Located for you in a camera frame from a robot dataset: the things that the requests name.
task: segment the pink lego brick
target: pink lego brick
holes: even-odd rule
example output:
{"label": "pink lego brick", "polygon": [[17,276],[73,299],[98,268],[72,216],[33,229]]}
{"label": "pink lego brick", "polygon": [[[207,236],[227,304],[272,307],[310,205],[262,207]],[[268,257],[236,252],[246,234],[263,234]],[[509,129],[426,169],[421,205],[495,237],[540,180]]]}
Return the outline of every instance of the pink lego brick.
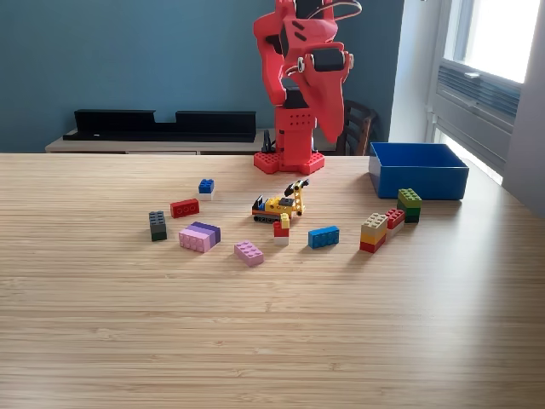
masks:
{"label": "pink lego brick", "polygon": [[180,247],[200,251],[201,253],[206,253],[211,248],[209,235],[194,232],[186,228],[180,232],[179,236]]}
{"label": "pink lego brick", "polygon": [[262,264],[265,261],[263,253],[249,241],[241,241],[236,244],[235,254],[245,262],[248,267]]}

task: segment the white wall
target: white wall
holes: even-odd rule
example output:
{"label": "white wall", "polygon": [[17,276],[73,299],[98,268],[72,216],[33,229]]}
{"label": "white wall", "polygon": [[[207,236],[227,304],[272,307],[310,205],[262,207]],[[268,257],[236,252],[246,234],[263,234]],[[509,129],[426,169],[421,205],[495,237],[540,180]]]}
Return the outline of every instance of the white wall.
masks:
{"label": "white wall", "polygon": [[503,186],[545,217],[545,2],[537,17],[528,72],[514,125]]}
{"label": "white wall", "polygon": [[390,142],[424,142],[441,2],[405,0]]}

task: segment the cable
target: cable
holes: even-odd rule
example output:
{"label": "cable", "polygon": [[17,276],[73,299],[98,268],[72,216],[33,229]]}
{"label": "cable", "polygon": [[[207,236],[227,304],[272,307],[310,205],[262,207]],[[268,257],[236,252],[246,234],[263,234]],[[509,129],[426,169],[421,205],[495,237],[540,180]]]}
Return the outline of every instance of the cable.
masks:
{"label": "cable", "polygon": [[324,10],[333,9],[336,6],[354,6],[356,8],[356,11],[354,11],[353,13],[339,15],[338,17],[334,18],[335,21],[349,19],[350,17],[354,17],[355,15],[360,14],[363,10],[363,8],[361,7],[361,4],[357,2],[356,0],[333,0],[331,3],[325,4],[323,6],[319,6],[317,9],[315,9],[307,17],[307,20],[312,19],[312,17],[314,17],[316,14],[321,13]]}

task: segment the yellow lego brick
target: yellow lego brick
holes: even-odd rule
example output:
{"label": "yellow lego brick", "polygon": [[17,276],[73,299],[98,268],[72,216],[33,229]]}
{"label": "yellow lego brick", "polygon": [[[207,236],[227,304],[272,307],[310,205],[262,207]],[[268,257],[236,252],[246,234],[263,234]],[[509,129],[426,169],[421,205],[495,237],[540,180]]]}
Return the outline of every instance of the yellow lego brick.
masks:
{"label": "yellow lego brick", "polygon": [[384,234],[382,236],[369,236],[368,234],[361,233],[360,242],[361,243],[367,243],[368,245],[376,245],[379,241],[381,241],[384,238]]}
{"label": "yellow lego brick", "polygon": [[398,199],[407,209],[422,207],[422,199],[412,189],[399,189]]}
{"label": "yellow lego brick", "polygon": [[280,222],[282,223],[282,228],[290,228],[290,217],[286,213],[280,215]]}
{"label": "yellow lego brick", "polygon": [[361,233],[381,239],[386,234],[388,218],[385,215],[374,213],[361,225]]}

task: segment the white lego brick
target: white lego brick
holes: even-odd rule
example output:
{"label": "white lego brick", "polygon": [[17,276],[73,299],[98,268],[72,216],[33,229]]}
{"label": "white lego brick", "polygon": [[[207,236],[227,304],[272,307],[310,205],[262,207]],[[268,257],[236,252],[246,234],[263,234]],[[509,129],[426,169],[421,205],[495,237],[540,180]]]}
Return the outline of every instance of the white lego brick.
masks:
{"label": "white lego brick", "polygon": [[212,191],[212,193],[199,193],[197,195],[197,199],[203,202],[211,202],[212,200],[214,200],[214,194],[215,191]]}
{"label": "white lego brick", "polygon": [[404,226],[405,226],[405,222],[401,222],[401,223],[398,224],[395,228],[393,228],[393,229],[391,229],[391,230],[388,229],[388,230],[386,231],[386,241],[389,241],[389,240],[393,239],[393,237],[394,237],[397,233],[399,233],[399,231],[400,231],[402,228],[404,228]]}
{"label": "white lego brick", "polygon": [[274,245],[290,245],[289,237],[275,237]]}

